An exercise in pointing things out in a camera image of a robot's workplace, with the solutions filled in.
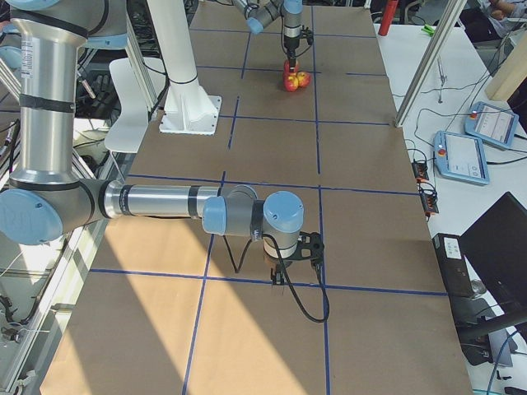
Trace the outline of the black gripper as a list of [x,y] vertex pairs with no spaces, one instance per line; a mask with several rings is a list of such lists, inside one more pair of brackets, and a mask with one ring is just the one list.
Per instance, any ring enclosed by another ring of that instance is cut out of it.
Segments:
[[282,37],[282,46],[285,50],[285,54],[287,56],[287,67],[289,71],[295,71],[296,70],[296,50],[300,46],[300,36],[286,36],[284,35]]
[[263,259],[270,267],[270,279],[274,285],[284,286],[286,284],[284,271],[279,260],[266,252],[263,253]]

